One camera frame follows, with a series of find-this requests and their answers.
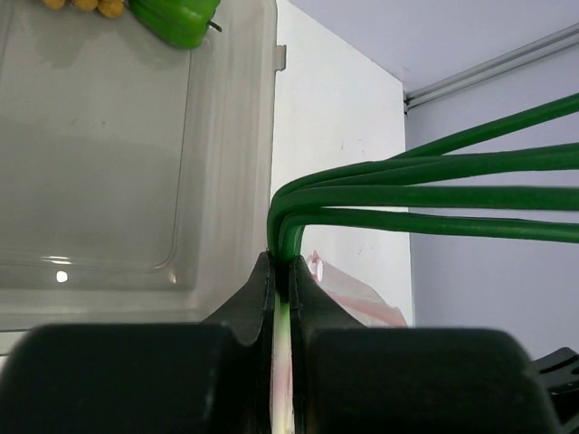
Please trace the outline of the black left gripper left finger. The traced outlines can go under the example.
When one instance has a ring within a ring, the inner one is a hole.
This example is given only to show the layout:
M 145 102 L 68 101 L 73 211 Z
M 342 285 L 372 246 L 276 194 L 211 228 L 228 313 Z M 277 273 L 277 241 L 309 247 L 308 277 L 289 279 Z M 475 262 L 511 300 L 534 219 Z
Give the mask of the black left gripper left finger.
M 268 433 L 275 270 L 200 322 L 52 324 L 1 371 L 4 433 Z

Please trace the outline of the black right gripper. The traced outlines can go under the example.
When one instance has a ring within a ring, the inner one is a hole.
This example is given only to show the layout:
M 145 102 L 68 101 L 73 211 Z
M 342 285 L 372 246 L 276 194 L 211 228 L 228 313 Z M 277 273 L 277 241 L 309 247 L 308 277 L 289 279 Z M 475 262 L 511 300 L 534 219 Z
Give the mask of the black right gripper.
M 578 432 L 578 353 L 569 347 L 533 362 L 555 406 L 564 433 Z

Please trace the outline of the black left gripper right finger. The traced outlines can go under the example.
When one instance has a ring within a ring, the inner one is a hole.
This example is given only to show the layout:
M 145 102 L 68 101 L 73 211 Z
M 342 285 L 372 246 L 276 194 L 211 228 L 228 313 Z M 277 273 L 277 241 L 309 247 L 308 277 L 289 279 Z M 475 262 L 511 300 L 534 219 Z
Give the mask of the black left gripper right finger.
M 474 328 L 367 327 L 289 265 L 299 433 L 559 433 L 521 345 Z

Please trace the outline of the clear zip top bag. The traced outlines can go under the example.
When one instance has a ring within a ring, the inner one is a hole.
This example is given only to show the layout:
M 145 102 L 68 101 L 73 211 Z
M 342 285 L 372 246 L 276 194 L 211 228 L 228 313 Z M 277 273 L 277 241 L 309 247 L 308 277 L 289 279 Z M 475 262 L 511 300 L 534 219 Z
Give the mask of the clear zip top bag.
M 392 307 L 369 285 L 324 261 L 314 251 L 306 258 L 317 284 L 348 314 L 365 326 L 407 327 L 399 307 Z

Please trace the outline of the green toy scallion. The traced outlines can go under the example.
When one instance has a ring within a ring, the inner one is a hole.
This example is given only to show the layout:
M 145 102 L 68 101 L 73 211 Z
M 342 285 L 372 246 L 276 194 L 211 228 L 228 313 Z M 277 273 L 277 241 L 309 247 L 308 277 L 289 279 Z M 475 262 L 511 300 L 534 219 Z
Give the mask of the green toy scallion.
M 293 406 L 289 266 L 309 225 L 339 226 L 443 236 L 575 243 L 574 223 L 520 219 L 442 217 L 433 209 L 574 212 L 574 187 L 462 186 L 460 179 L 514 172 L 574 170 L 575 143 L 496 153 L 468 147 L 574 114 L 571 95 L 469 128 L 383 161 L 341 166 L 292 181 L 273 196 L 267 240 L 277 274 L 271 377 L 271 429 L 299 433 Z

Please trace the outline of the green toy bell pepper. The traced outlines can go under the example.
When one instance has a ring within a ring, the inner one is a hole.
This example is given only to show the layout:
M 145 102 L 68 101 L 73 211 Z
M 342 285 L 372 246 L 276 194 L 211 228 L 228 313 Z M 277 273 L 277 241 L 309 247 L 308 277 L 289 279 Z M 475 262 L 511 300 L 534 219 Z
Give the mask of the green toy bell pepper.
M 130 12 L 152 34 L 166 44 L 185 50 L 198 48 L 213 22 L 220 0 L 132 0 Z

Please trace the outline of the yellow toy grape bunch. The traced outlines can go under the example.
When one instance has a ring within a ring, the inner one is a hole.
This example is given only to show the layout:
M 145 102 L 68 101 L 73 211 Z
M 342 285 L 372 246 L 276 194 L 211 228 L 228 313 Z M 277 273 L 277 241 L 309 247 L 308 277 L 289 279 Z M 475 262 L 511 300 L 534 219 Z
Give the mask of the yellow toy grape bunch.
M 98 11 L 109 19 L 118 19 L 125 11 L 123 0 L 42 0 L 42 3 L 52 10 L 60 10 L 66 5 L 71 5 L 87 13 Z

